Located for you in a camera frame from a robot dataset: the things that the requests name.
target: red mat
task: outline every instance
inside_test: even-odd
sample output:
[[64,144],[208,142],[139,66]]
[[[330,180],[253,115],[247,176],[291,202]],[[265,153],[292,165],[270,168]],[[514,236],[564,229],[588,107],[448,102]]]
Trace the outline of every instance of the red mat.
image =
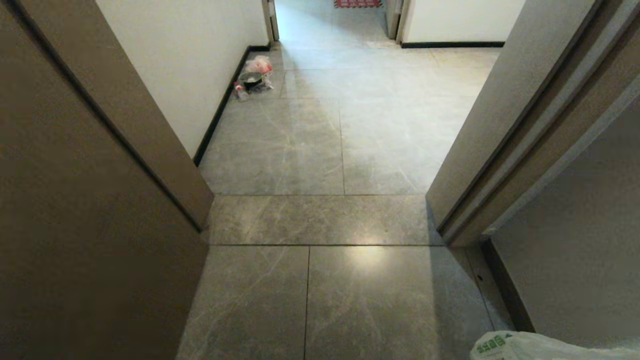
[[333,5],[336,8],[379,8],[382,3],[380,0],[335,0]]

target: corridor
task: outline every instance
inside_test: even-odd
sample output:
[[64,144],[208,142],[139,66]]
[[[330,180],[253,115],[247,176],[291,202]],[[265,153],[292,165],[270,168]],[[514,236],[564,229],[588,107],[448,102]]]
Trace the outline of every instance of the corridor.
[[211,247],[178,359],[464,359],[511,329],[424,195],[499,49],[400,49],[384,9],[276,0],[274,89],[231,99],[200,171]]

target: tile grout line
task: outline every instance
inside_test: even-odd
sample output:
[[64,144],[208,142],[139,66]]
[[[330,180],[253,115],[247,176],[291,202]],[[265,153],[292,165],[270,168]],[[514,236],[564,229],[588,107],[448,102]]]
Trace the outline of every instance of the tile grout line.
[[474,271],[474,266],[471,264],[471,259],[469,258],[469,253],[467,249],[465,249],[465,257],[467,258],[467,263],[469,263],[471,274],[473,274],[474,276],[474,282],[476,283],[476,288],[478,289],[478,292],[480,293],[480,297],[482,298],[482,303],[484,304],[484,310],[486,311],[486,316],[489,318],[489,323],[491,324],[491,328],[493,329],[493,331],[495,331],[495,325],[493,324],[493,320],[491,319],[491,314],[489,313],[489,307],[487,307],[486,305],[486,300],[484,299],[484,293],[480,288],[480,284],[478,284],[477,274]]
[[309,312],[309,269],[311,268],[311,246],[308,247],[309,252],[307,253],[307,296],[305,297],[305,339],[304,339],[304,348],[302,350],[302,360],[307,358],[307,317]]
[[340,160],[342,161],[342,194],[347,195],[344,181],[344,144],[342,143],[342,115],[340,114],[340,99],[338,98],[338,126],[340,126]]

